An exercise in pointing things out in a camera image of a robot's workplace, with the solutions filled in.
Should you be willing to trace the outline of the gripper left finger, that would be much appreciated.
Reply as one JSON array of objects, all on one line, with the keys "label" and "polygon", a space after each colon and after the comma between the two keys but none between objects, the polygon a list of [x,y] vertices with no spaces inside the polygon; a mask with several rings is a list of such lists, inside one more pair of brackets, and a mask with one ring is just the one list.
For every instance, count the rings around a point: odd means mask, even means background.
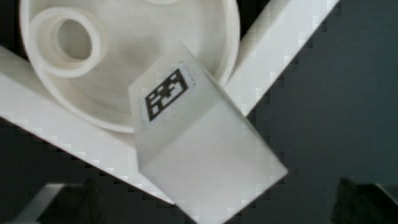
[{"label": "gripper left finger", "polygon": [[62,183],[49,183],[44,185],[10,224],[40,224],[39,217],[60,193],[62,188]]}]

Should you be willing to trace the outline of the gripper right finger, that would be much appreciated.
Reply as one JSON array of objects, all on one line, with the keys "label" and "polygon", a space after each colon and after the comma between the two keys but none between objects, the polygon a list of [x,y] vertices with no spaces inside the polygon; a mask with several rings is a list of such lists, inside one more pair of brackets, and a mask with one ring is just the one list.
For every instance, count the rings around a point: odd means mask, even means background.
[{"label": "gripper right finger", "polygon": [[387,209],[398,209],[398,186],[376,183],[376,201]]}]

